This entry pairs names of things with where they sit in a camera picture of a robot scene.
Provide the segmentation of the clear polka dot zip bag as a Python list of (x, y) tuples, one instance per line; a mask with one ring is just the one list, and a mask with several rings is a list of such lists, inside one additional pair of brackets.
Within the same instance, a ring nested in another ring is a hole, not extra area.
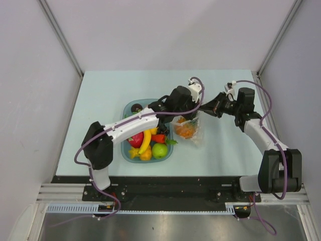
[(201, 124), (201, 113), (198, 111), (193, 119), (177, 116), (171, 121), (173, 132), (193, 145), (200, 147), (203, 144), (204, 132)]

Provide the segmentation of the small toy pineapple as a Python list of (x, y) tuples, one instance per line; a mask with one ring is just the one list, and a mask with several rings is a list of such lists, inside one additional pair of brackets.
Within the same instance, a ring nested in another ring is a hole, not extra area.
[(174, 125), (175, 133), (184, 138), (184, 139), (190, 139), (194, 136), (196, 133), (198, 127), (198, 120), (187, 120), (184, 117), (180, 117)]

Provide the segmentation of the dark purple toy mangosteen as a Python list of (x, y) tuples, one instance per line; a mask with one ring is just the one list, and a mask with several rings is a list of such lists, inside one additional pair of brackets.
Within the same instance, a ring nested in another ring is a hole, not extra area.
[(140, 111), (142, 111), (142, 110), (143, 110), (143, 107), (142, 107), (142, 105), (140, 105), (139, 103), (133, 104), (133, 105), (131, 106), (131, 108), (130, 108), (130, 111), (131, 111), (131, 112), (140, 112)]

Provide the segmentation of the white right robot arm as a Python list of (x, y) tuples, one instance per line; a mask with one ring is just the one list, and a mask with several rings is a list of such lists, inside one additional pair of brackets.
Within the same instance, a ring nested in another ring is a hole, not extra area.
[(231, 195), (236, 201), (244, 201), (250, 192), (280, 193), (299, 192), (302, 178), (302, 154), (280, 142), (267, 128), (262, 116), (254, 110), (254, 89), (242, 87), (237, 98), (231, 99), (221, 92), (213, 100), (200, 106), (200, 110), (221, 118), (228, 114), (235, 118), (235, 125), (245, 133), (262, 154), (257, 175), (242, 176), (239, 184), (232, 187)]

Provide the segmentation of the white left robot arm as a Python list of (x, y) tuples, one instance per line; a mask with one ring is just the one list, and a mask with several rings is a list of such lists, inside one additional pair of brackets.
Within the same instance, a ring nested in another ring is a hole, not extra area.
[(114, 146), (142, 131), (169, 123), (176, 116), (193, 118), (199, 108), (204, 88), (197, 83), (178, 86), (170, 95), (150, 103), (142, 111), (118, 122), (101, 125), (94, 122), (83, 140), (81, 151), (89, 161), (93, 194), (104, 201), (110, 197), (108, 166), (113, 161)]

